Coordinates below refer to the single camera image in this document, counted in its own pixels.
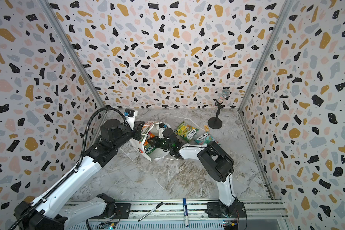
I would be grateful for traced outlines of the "yellow green snack packet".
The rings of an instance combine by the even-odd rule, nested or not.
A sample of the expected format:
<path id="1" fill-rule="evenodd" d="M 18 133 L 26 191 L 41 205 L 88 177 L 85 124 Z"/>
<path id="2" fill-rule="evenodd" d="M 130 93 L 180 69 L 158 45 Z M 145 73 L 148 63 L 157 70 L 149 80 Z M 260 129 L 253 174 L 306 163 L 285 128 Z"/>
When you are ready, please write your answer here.
<path id="1" fill-rule="evenodd" d="M 186 142 L 190 142 L 198 133 L 199 129 L 184 121 L 177 127 L 176 131 L 178 136 L 183 138 Z"/>

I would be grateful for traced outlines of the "white paper bag red flowers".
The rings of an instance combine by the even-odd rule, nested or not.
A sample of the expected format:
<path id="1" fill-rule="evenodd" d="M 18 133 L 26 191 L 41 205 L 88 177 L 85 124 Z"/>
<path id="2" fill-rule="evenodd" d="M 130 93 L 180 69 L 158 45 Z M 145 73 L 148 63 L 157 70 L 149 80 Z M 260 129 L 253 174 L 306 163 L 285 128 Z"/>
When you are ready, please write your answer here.
<path id="1" fill-rule="evenodd" d="M 137 153 L 141 154 L 149 161 L 157 161 L 168 155 L 168 151 L 155 148 L 148 143 L 151 138 L 163 139 L 163 131 L 171 126 L 164 122 L 148 121 L 141 130 L 141 137 L 137 140 L 131 139 L 129 142 Z"/>

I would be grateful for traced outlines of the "teal pink snack packet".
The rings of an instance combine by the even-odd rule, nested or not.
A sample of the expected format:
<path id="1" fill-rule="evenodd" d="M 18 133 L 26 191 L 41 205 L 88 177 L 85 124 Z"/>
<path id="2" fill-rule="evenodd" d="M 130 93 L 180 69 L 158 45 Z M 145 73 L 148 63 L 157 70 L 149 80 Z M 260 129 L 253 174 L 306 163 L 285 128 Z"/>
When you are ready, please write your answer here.
<path id="1" fill-rule="evenodd" d="M 218 141 L 214 139 L 208 132 L 205 132 L 195 140 L 195 143 L 198 145 L 204 145 L 210 143 L 211 141 L 218 143 Z"/>

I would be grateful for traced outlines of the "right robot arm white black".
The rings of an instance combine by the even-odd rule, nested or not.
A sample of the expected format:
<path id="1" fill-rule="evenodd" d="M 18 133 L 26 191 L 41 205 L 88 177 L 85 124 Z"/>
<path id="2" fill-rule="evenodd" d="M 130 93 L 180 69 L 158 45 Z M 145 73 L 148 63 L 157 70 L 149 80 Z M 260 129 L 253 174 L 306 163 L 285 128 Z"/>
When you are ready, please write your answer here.
<path id="1" fill-rule="evenodd" d="M 215 141 L 203 145 L 182 143 L 171 128 L 163 131 L 163 138 L 153 137 L 148 143 L 157 149 L 166 150 L 176 159 L 198 160 L 208 175 L 217 182 L 219 191 L 218 205 L 222 215 L 231 217 L 235 214 L 238 198 L 232 181 L 234 161 L 231 156 Z"/>

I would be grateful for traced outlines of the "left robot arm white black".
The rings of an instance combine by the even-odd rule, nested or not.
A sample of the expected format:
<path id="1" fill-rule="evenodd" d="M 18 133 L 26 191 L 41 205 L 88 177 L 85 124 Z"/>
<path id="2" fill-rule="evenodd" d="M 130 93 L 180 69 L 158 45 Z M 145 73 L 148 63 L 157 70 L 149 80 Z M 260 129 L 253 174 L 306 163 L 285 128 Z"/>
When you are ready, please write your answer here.
<path id="1" fill-rule="evenodd" d="M 67 230 L 93 217 L 119 218 L 115 200 L 102 193 L 88 202 L 66 208 L 73 194 L 91 177 L 114 158 L 124 144 L 139 140 L 143 121 L 126 117 L 126 122 L 117 119 L 106 121 L 101 127 L 100 140 L 83 153 L 77 164 L 55 185 L 32 202 L 21 202 L 14 211 L 17 221 L 10 227 L 14 230 Z"/>

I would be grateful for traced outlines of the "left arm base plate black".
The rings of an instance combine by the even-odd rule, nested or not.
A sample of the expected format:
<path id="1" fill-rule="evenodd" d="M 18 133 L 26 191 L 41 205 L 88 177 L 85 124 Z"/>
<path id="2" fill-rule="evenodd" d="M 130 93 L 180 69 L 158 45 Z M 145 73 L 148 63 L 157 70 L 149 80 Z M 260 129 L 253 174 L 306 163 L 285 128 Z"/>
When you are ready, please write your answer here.
<path id="1" fill-rule="evenodd" d="M 128 219 L 131 210 L 130 203 L 114 203 L 107 205 L 105 211 L 99 215 L 94 216 L 91 219 L 106 219 L 106 220 L 119 220 Z"/>

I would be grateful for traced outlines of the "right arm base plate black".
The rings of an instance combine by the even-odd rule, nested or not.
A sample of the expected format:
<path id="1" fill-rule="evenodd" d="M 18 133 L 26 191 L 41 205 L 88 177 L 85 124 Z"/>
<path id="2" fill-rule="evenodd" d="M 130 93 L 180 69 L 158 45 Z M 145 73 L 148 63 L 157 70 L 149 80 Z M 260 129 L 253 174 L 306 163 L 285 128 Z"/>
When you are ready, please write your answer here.
<path id="1" fill-rule="evenodd" d="M 207 203 L 206 214 L 209 218 L 245 218 L 245 207 L 240 202 L 234 202 L 231 206 L 227 207 L 220 202 Z"/>

